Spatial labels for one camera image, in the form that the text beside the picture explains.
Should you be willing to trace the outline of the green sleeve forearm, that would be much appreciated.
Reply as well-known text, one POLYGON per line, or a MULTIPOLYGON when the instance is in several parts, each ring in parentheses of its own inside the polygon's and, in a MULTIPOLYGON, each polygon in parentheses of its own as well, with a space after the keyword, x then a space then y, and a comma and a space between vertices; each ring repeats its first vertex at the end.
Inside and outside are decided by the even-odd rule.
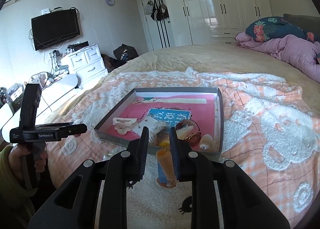
POLYGON ((28 223, 35 213, 31 198, 37 189, 26 189, 9 167, 9 153, 12 146, 1 151, 1 213, 21 223, 28 223))

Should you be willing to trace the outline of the left hand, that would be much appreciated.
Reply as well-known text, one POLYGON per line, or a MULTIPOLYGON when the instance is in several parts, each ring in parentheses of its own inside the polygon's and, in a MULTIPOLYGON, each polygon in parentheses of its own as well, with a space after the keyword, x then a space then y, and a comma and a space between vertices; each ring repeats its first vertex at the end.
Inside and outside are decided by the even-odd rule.
POLYGON ((36 172, 42 173, 45 170, 47 158, 48 153, 46 150, 44 150, 40 153, 40 158, 37 161, 34 161, 32 152, 27 150, 24 145, 17 144, 11 149, 8 155, 8 163, 14 176, 22 180, 24 178, 24 166, 27 166, 28 162, 34 165, 34 169, 36 172))

